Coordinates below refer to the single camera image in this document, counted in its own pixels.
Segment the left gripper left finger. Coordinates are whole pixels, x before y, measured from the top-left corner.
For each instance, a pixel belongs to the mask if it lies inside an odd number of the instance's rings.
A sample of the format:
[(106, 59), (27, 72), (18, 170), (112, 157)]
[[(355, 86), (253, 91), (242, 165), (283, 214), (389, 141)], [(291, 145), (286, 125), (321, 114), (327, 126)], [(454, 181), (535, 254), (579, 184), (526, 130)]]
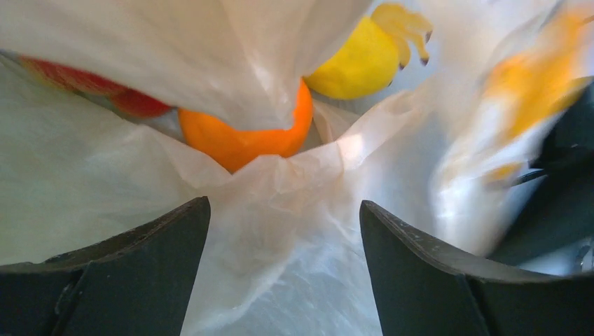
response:
[(1, 267), (2, 335), (179, 335), (211, 209), (195, 198), (100, 243)]

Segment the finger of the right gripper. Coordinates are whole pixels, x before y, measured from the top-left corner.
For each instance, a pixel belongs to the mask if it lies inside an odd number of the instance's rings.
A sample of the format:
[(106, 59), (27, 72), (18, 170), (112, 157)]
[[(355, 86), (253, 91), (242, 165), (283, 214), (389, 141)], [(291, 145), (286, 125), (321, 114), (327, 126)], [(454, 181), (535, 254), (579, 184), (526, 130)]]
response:
[(548, 133), (520, 186), (539, 184), (488, 256), (520, 265), (593, 236), (593, 86)]

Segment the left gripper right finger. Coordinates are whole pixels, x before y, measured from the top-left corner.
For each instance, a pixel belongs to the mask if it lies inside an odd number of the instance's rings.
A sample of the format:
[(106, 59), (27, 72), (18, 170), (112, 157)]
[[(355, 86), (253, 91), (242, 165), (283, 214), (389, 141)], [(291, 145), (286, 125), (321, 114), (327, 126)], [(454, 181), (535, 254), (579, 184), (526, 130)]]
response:
[(460, 250), (375, 202), (359, 210), (383, 335), (592, 335), (593, 274), (554, 276)]

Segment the translucent orange plastic bag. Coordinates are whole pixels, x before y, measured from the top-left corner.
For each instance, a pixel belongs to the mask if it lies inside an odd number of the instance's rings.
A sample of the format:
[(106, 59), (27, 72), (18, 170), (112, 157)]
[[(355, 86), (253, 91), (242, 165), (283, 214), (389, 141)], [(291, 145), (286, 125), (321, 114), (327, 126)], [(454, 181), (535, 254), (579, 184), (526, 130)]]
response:
[(321, 143), (230, 173), (177, 139), (47, 87), (16, 61), (106, 76), (241, 130), (286, 130), (301, 76), (372, 1), (2, 1), (1, 267), (42, 263), (198, 197), (209, 229), (179, 335), (379, 335), (359, 209), (478, 256), (515, 182), (593, 78), (592, 1), (420, 1), (437, 62)]

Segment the fake red cherry bunch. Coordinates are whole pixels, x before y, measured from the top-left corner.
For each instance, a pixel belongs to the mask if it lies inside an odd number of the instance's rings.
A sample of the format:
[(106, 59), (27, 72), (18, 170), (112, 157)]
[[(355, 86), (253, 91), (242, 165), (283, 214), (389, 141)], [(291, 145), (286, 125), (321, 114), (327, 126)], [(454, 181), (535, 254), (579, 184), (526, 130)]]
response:
[(130, 116), (156, 118), (172, 110), (168, 104), (94, 73), (32, 57), (19, 56), (18, 60), (42, 83), (70, 92), (108, 97), (117, 109)]

